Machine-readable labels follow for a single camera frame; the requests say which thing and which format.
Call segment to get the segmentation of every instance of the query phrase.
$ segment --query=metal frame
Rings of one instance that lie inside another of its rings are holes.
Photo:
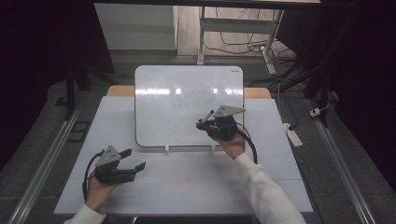
[[[49,147],[47,154],[44,156],[44,159],[38,166],[38,169],[35,171],[35,175],[33,176],[20,201],[12,212],[7,224],[24,223],[26,218],[29,216],[35,200],[43,188],[53,164],[55,163],[62,147],[64,146],[64,142],[66,141],[70,130],[73,128],[73,125],[78,117],[82,104],[85,102],[86,97],[86,92],[81,92],[79,94],[78,104],[74,113],[71,115],[69,120],[64,121],[61,130],[58,132],[57,136]]]
[[[306,100],[307,105],[309,108],[313,108],[311,102]],[[346,191],[348,192],[349,196],[353,204],[355,205],[356,211],[358,212],[359,217],[361,218],[361,223],[364,224],[375,224],[375,218],[373,213],[367,204],[366,200],[364,199],[363,194],[361,193],[361,189],[356,183],[355,179],[353,178],[352,173],[350,173],[349,168],[347,167],[347,163],[344,161],[343,156],[338,149],[338,146],[335,144],[334,139],[332,138],[332,134],[329,129],[325,128],[323,124],[320,122],[319,119],[315,121],[320,136],[322,137],[326,148],[329,151],[330,157],[334,162],[335,168],[338,171],[341,179],[344,182],[346,187]]]
[[[268,41],[262,56],[268,68],[270,75],[275,75],[276,70],[271,63],[269,52],[271,50],[274,38],[276,36],[277,28],[279,27],[280,18],[283,10],[276,13],[273,21],[252,21],[252,20],[236,20],[236,19],[218,19],[205,18],[205,7],[200,7],[200,39],[198,48],[197,64],[204,64],[205,46],[204,36],[205,32],[228,32],[228,33],[250,33],[250,34],[267,34]]]

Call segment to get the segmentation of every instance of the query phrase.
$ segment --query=white cable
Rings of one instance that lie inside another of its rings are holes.
[[[327,107],[329,107],[329,100],[327,101],[327,105],[324,108],[321,108],[319,111],[322,111],[322,110],[326,109]]]

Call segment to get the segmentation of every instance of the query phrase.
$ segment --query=wall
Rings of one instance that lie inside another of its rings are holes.
[[[177,7],[95,4],[109,49],[177,48]]]

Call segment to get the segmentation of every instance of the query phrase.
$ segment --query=human hand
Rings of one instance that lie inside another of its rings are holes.
[[[88,195],[85,204],[93,211],[99,212],[102,205],[110,198],[111,193],[121,184],[102,184],[95,177],[95,171],[90,174],[88,182]]]
[[[239,133],[236,133],[231,140],[225,141],[215,137],[211,137],[216,142],[220,143],[224,148],[225,153],[235,160],[239,155],[245,152],[245,138]]]

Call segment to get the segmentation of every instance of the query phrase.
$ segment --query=table surface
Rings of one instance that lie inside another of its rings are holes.
[[[133,89],[113,86],[103,98],[54,213],[72,216],[77,212],[83,203],[79,197],[81,171],[98,150],[112,145],[117,151],[133,149],[132,155],[120,162],[120,169],[130,169],[142,161],[147,165],[135,182],[122,185],[113,193],[103,207],[106,213],[140,217],[252,215],[248,197],[221,147],[216,147],[215,152],[210,147],[175,147],[166,154],[162,147],[148,149],[136,144],[131,128]],[[263,88],[247,88],[247,92],[250,99],[245,101],[246,127],[257,148],[259,163],[265,164],[300,211],[312,212],[274,100]],[[247,153],[252,156],[249,146]]]

